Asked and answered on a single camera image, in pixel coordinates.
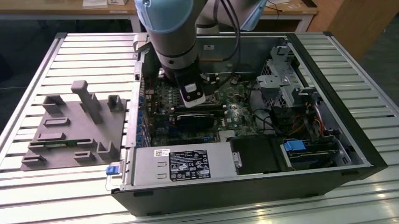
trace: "green circuit board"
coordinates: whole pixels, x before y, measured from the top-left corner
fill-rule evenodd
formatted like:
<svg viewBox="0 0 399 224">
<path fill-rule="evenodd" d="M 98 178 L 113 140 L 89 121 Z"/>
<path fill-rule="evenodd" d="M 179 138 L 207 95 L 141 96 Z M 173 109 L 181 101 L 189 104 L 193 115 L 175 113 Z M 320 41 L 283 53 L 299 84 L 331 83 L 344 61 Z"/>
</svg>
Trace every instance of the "green circuit board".
<svg viewBox="0 0 399 224">
<path fill-rule="evenodd" d="M 177 88 L 158 82 L 153 88 L 149 100 L 149 117 L 153 123 L 152 146 L 167 146 L 171 140 L 200 140 L 203 143 L 220 142 L 219 132 L 233 130 L 236 136 L 255 135 L 259 133 L 255 119 L 248 110 L 247 83 L 231 84 L 227 82 L 219 91 L 207 96 L 205 105 L 225 105 L 223 115 L 215 116 L 213 127 L 200 132 L 181 132 L 173 125 L 176 114 L 172 108 L 183 107 Z"/>
</svg>

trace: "blue tab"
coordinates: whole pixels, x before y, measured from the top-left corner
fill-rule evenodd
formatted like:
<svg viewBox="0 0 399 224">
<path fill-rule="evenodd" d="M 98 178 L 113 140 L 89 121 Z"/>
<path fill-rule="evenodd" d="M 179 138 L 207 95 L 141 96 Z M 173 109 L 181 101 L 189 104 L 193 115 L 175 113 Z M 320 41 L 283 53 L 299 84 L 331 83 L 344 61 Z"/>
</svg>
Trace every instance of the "blue tab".
<svg viewBox="0 0 399 224">
<path fill-rule="evenodd" d="M 108 166 L 105 170 L 106 175 L 116 175 L 118 174 L 118 166 Z"/>
<path fill-rule="evenodd" d="M 300 140 L 287 141 L 283 145 L 287 152 L 305 150 L 304 143 Z"/>
</svg>

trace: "wooden table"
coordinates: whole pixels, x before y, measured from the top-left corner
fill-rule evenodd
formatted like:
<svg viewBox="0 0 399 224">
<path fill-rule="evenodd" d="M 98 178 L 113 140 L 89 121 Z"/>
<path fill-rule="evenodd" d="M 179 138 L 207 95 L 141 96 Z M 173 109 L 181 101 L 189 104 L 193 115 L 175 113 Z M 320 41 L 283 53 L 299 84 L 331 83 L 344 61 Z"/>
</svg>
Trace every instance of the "wooden table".
<svg viewBox="0 0 399 224">
<path fill-rule="evenodd" d="M 297 32 L 304 32 L 317 8 L 308 8 L 301 0 L 277 4 L 277 9 L 265 8 L 261 20 L 299 20 Z M 133 0 L 124 6 L 82 9 L 82 0 L 0 0 L 0 20 L 100 20 L 128 19 L 133 32 L 141 32 Z"/>
<path fill-rule="evenodd" d="M 288 3 L 269 5 L 264 9 L 261 20 L 299 20 L 295 32 L 305 32 L 317 8 L 305 6 L 301 0 L 291 0 Z"/>
<path fill-rule="evenodd" d="M 129 20 L 140 32 L 134 2 L 82 9 L 82 0 L 0 0 L 0 20 Z"/>
</svg>

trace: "aluminum slatted table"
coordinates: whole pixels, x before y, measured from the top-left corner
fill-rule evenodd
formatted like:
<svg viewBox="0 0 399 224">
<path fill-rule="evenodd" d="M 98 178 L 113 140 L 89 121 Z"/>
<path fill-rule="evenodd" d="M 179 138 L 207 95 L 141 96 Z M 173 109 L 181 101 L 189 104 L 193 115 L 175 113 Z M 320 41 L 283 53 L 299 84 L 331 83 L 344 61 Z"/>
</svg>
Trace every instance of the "aluminum slatted table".
<svg viewBox="0 0 399 224">
<path fill-rule="evenodd" d="M 40 105 L 45 95 L 60 94 L 65 101 L 78 100 L 69 85 L 73 80 L 84 79 L 89 83 L 88 91 L 96 93 L 98 99 L 105 99 L 109 94 L 118 94 L 125 99 L 130 97 L 134 34 L 68 34 L 65 38 L 54 39 L 0 136 L 0 223 L 397 221 L 399 109 L 333 37 L 323 33 L 297 36 L 389 165 L 385 170 L 365 180 L 343 185 L 324 196 L 160 217 L 133 217 L 110 197 L 104 187 L 106 165 L 21 172 L 20 161 L 44 114 Z"/>
</svg>

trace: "black cable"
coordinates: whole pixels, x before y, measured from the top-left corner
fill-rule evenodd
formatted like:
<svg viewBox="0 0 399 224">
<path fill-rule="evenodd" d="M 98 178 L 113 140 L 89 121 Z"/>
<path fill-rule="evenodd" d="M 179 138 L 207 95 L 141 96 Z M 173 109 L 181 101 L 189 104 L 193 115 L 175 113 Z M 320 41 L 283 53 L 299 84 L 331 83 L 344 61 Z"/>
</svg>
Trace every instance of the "black cable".
<svg viewBox="0 0 399 224">
<path fill-rule="evenodd" d="M 269 8 L 269 9 L 272 9 L 272 10 L 275 10 L 275 11 L 283 12 L 281 9 L 271 8 L 271 7 L 268 7 L 268 6 L 267 6 L 267 8 Z"/>
<path fill-rule="evenodd" d="M 229 22 L 231 22 L 232 26 L 235 27 L 235 32 L 236 32 L 236 45 L 235 45 L 235 49 L 233 49 L 231 55 L 229 55 L 227 58 L 223 58 L 223 59 L 221 59 L 221 62 L 228 61 L 228 60 L 233 57 L 233 55 L 235 55 L 236 52 L 237 52 L 239 43 L 240 43 L 239 21 L 237 21 L 237 25 L 236 25 L 236 23 L 235 23 L 235 21 L 233 21 L 233 18 L 232 18 L 232 16 L 231 16 L 231 13 L 229 13 L 229 10 L 228 10 L 225 1 L 227 1 L 228 6 L 231 7 L 231 12 L 232 12 L 232 14 L 233 14 L 236 20 L 237 20 L 237 14 L 236 14 L 236 11 L 235 11 L 235 9 L 233 9 L 233 7 L 232 7 L 232 5 L 231 5 L 229 0 L 220 0 L 221 5 L 223 5 L 223 8 L 224 8 L 225 13 L 227 13 L 227 16 L 228 16 L 228 19 L 229 19 Z"/>
<path fill-rule="evenodd" d="M 220 2 L 221 2 L 221 4 L 223 4 L 225 13 L 227 13 L 227 15 L 228 15 L 228 19 L 229 19 L 229 22 L 231 22 L 231 24 L 232 24 L 232 28 L 233 28 L 233 30 L 235 30 L 235 32 L 236 32 L 236 38 L 237 38 L 237 40 L 236 40 L 236 46 L 235 46 L 235 51 L 233 51 L 232 54 L 231 54 L 227 58 L 224 58 L 221 61 L 223 61 L 223 62 L 224 62 L 224 61 L 228 61 L 228 60 L 233 57 L 233 55 L 235 55 L 235 53 L 236 53 L 236 51 L 237 51 L 237 62 L 236 62 L 236 66 L 233 67 L 229 76 L 228 76 L 228 77 L 219 83 L 219 85 L 217 85 L 217 89 L 219 89 L 219 88 L 220 88 L 220 87 L 229 81 L 229 79 L 233 77 L 235 72 L 236 72 L 236 69 L 237 69 L 237 66 L 240 65 L 240 60 L 241 60 L 241 46 L 240 46 L 240 38 L 241 38 L 241 37 L 240 37 L 240 27 L 239 27 L 237 14 L 236 14 L 236 11 L 235 11 L 235 9 L 233 9 L 233 7 L 232 7 L 232 5 L 231 5 L 229 0 L 220 0 Z M 228 10 L 228 7 L 227 7 L 225 2 L 227 2 L 227 4 L 228 4 L 228 7 L 229 7 L 231 12 L 232 12 L 232 14 L 233 14 L 233 18 L 232 18 L 232 16 L 231 16 L 231 13 L 229 13 L 229 10 Z"/>
<path fill-rule="evenodd" d="M 275 8 L 271 8 L 271 7 L 268 7 L 268 6 L 267 6 L 267 7 L 271 8 L 271 9 L 273 9 L 273 10 L 276 11 L 276 20 L 275 20 L 275 31 L 276 31 L 276 23 L 277 23 L 277 21 L 279 21 L 279 17 L 280 17 L 280 12 L 281 12 L 281 10 L 276 8 L 276 4 L 275 4 L 273 2 L 271 2 L 269 0 L 267 0 L 267 2 L 269 2 L 269 3 L 272 3 L 272 4 L 275 5 Z"/>
</svg>

